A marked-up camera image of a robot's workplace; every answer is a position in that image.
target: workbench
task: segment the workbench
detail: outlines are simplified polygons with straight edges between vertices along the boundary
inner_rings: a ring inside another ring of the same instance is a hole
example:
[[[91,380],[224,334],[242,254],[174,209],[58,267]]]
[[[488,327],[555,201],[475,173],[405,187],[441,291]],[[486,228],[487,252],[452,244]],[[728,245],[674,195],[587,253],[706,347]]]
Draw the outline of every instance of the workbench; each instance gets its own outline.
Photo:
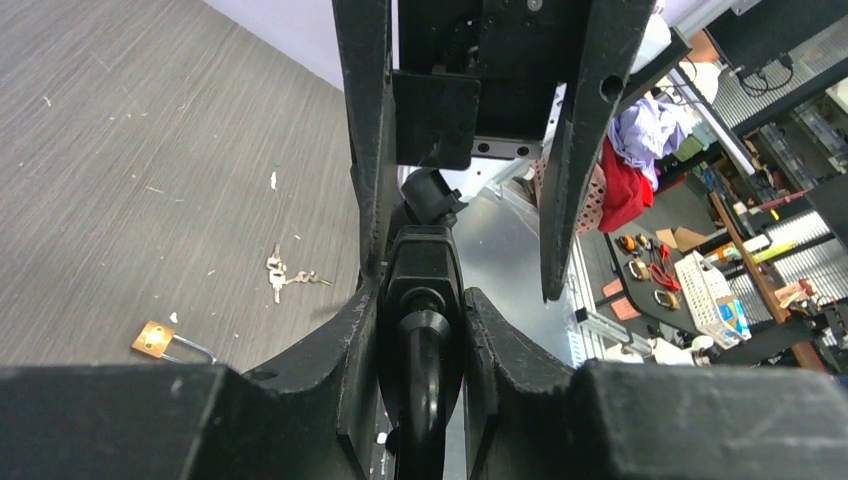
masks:
[[[656,300],[654,300],[654,292],[657,290],[665,290],[665,287],[658,284],[654,279],[651,279],[650,281],[638,280],[631,275],[627,264],[637,257],[625,252],[616,243],[616,239],[623,235],[630,235],[633,238],[636,238],[638,235],[644,235],[656,245],[662,244],[662,242],[660,242],[654,235],[633,224],[625,225],[617,230],[614,235],[605,234],[604,239],[606,241],[607,248],[609,249],[613,268],[615,269],[619,280],[621,280],[622,289],[616,294],[595,302],[595,308],[603,307],[622,298],[627,298],[633,308],[648,321],[649,325],[653,323],[651,326],[654,328],[657,328],[657,324],[662,323],[682,332],[690,333],[692,335],[700,335],[698,330],[695,328],[692,313],[689,311],[689,307],[686,305],[686,301],[683,299],[681,293],[677,293],[680,309],[670,310],[669,308],[658,304]],[[646,265],[650,265],[651,260],[647,257],[648,253],[643,252],[640,258],[645,261]],[[681,258],[683,257],[680,252],[675,249],[671,250],[672,263],[677,262]]]

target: purple cloth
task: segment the purple cloth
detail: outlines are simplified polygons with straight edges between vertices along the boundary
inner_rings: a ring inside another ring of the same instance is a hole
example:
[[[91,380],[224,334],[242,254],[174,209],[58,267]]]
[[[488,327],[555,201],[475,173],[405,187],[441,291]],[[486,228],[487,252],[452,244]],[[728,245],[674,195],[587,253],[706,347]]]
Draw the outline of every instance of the purple cloth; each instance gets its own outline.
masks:
[[[671,155],[692,133],[692,119],[683,107],[641,98],[613,117],[609,139],[625,163],[638,168],[654,191],[659,181],[654,160]]]

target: white wall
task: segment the white wall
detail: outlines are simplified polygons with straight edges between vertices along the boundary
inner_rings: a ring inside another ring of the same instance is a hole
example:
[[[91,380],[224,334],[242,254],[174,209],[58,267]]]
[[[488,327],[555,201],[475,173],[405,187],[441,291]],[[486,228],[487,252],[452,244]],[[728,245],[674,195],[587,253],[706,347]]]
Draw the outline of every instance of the white wall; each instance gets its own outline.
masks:
[[[334,87],[342,72],[332,0],[205,0]]]

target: red cloth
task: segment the red cloth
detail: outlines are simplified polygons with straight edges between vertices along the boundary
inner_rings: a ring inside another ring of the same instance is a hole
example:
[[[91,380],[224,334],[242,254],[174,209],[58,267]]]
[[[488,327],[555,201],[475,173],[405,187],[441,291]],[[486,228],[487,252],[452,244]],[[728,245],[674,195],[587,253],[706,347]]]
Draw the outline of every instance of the red cloth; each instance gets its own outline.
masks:
[[[607,193],[601,205],[603,217],[598,230],[609,233],[635,220],[645,211],[646,199],[642,193],[642,182],[647,179],[642,172],[624,163],[613,150],[608,138],[604,139],[601,168],[607,180]],[[651,192],[653,199],[650,185],[647,190]]]
[[[646,207],[654,206],[654,187],[651,185],[651,181],[648,180],[648,177],[644,175],[640,175],[642,177],[642,203]]]

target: cardboard box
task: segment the cardboard box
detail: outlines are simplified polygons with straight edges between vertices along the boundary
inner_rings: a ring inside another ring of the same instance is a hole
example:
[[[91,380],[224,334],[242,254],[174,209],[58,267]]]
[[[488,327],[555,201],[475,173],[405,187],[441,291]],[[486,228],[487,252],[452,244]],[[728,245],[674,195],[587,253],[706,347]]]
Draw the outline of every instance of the cardboard box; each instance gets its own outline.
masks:
[[[679,227],[672,231],[670,228],[657,230],[657,238],[671,248],[688,252],[698,245],[707,241],[706,235],[701,235],[698,232],[693,232],[686,227]]]

